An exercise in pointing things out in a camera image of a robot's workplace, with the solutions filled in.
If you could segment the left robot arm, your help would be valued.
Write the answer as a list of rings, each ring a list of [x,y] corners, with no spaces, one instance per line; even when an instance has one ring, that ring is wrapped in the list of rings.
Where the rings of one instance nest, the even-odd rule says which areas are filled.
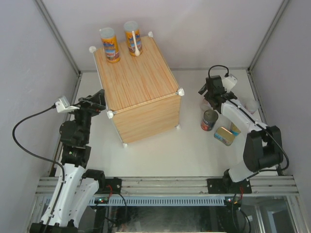
[[[74,119],[59,128],[63,144],[61,174],[46,212],[38,223],[31,225],[31,233],[78,232],[91,197],[106,190],[104,172],[86,168],[91,152],[88,144],[92,117],[106,109],[104,90],[79,98],[76,105],[70,105],[65,97],[55,105],[59,113],[71,113]]]

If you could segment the yellow porridge can with spoon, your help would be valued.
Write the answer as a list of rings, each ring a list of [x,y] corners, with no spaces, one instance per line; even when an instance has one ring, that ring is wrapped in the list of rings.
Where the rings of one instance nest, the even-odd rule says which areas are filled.
[[[126,43],[132,56],[140,56],[142,53],[142,42],[139,26],[135,21],[128,21],[123,25]]]

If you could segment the pink red porridge can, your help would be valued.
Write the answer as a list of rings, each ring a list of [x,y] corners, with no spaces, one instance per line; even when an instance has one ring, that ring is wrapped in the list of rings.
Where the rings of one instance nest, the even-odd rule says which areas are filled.
[[[203,98],[200,102],[200,109],[201,111],[205,112],[206,110],[212,110],[213,108],[211,107],[210,103],[205,98]]]

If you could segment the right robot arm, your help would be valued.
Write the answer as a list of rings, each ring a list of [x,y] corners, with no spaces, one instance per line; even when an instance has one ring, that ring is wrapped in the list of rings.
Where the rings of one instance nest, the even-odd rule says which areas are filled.
[[[213,110],[234,123],[246,138],[242,161],[224,173],[223,187],[227,193],[236,193],[241,181],[260,172],[273,171],[272,167],[284,160],[289,162],[282,148],[280,129],[255,119],[233,92],[226,91],[219,75],[207,77],[199,94],[204,96]]]

